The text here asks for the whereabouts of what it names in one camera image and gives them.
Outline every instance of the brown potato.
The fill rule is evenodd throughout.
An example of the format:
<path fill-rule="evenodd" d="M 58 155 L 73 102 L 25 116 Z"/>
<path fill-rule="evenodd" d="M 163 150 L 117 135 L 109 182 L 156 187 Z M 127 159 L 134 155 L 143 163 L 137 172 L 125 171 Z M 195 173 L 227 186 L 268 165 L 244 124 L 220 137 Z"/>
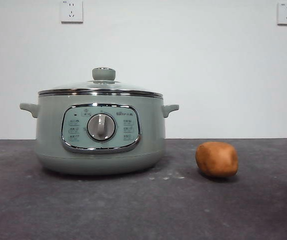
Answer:
<path fill-rule="evenodd" d="M 200 170 L 210 177 L 230 177 L 238 171 L 236 149 L 226 142 L 208 141 L 200 144 L 195 160 Z"/>

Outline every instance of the table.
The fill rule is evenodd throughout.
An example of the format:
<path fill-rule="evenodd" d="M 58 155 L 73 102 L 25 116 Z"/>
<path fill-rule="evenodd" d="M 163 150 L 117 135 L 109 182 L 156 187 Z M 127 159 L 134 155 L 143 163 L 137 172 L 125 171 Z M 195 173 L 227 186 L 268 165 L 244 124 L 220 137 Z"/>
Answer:
<path fill-rule="evenodd" d="M 154 167 L 111 176 L 43 169 L 34 140 L 0 140 L 0 240 L 286 240 L 287 139 L 235 146 L 236 176 L 206 177 L 195 151 L 167 139 Z"/>

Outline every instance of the slow cooker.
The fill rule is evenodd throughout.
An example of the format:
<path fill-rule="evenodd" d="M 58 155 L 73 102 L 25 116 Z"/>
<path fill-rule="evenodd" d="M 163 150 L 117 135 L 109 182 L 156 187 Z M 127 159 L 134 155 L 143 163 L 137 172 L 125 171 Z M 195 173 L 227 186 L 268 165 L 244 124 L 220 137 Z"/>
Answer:
<path fill-rule="evenodd" d="M 20 109 L 37 118 L 35 152 L 50 170 L 109 175 L 153 166 L 165 151 L 165 120 L 179 105 L 163 95 L 115 81 L 98 67 L 93 80 L 38 92 Z"/>

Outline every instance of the control dial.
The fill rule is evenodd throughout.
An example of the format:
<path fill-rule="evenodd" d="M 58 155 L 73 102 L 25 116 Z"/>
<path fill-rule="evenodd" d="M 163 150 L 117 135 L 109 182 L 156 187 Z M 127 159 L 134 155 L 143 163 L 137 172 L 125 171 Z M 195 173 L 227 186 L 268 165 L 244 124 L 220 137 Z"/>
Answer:
<path fill-rule="evenodd" d="M 107 114 L 97 114 L 88 122 L 88 133 L 97 141 L 106 141 L 114 135 L 115 122 Z"/>

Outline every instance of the stainless steel trim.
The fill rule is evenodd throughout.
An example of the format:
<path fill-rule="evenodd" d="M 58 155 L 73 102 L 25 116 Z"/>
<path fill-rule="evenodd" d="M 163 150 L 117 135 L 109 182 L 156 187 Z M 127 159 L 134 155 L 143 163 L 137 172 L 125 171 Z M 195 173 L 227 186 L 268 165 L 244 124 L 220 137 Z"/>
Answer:
<path fill-rule="evenodd" d="M 114 108 L 129 108 L 134 111 L 137 117 L 137 123 L 138 123 L 138 136 L 137 138 L 128 145 L 125 146 L 119 146 L 119 147 L 90 147 L 90 148 L 84 148 L 84 147 L 78 147 L 78 146 L 73 146 L 69 144 L 68 142 L 65 141 L 64 135 L 63 135 L 63 130 L 64 130 L 64 119 L 66 116 L 66 112 L 69 109 L 72 108 L 77 108 L 77 107 L 114 107 Z M 132 149 L 134 149 L 137 144 L 139 143 L 140 139 L 142 136 L 142 131 L 141 131 L 141 124 L 138 116 L 137 110 L 130 105 L 121 105 L 121 104 L 110 104 L 110 103 L 89 103 L 89 104 L 75 104 L 69 107 L 63 114 L 62 118 L 62 124 L 61 124 L 61 142 L 63 147 L 74 153 L 80 153 L 80 154 L 113 154 L 113 153 L 121 153 L 121 152 L 128 152 Z"/>
<path fill-rule="evenodd" d="M 91 96 L 129 96 L 129 97 L 143 97 L 143 98 L 155 98 L 164 99 L 163 95 L 149 95 L 149 94 L 135 94 L 135 93 L 115 93 L 115 92 L 63 92 L 63 93 L 43 93 L 39 95 L 41 97 L 50 96 L 74 96 L 74 95 L 91 95 Z"/>
<path fill-rule="evenodd" d="M 95 67 L 94 69 L 114 70 L 114 69 L 109 68 L 109 67 Z"/>
<path fill-rule="evenodd" d="M 117 96 L 135 96 L 149 98 L 163 98 L 161 93 L 152 91 L 137 91 L 123 89 L 104 89 L 104 88 L 70 88 L 70 89 L 50 89 L 38 92 L 39 96 L 57 96 L 57 95 L 117 95 Z"/>

